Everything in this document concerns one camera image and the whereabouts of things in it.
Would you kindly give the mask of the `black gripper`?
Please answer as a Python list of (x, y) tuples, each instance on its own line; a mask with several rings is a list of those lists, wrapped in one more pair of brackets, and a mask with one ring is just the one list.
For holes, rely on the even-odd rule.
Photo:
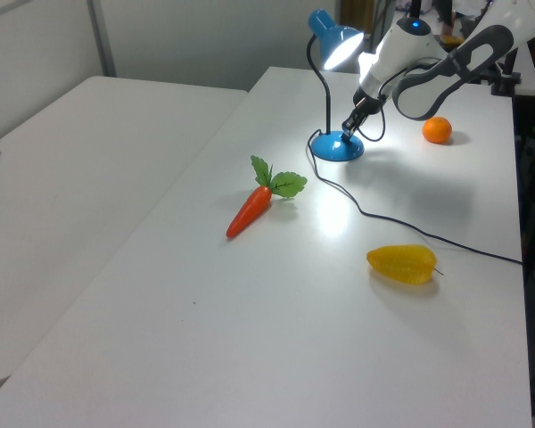
[(376, 94), (371, 96), (360, 86), (353, 95), (354, 114), (351, 114), (342, 122), (341, 140), (344, 143), (349, 143), (364, 118), (377, 114), (386, 103), (386, 100), (386, 95)]

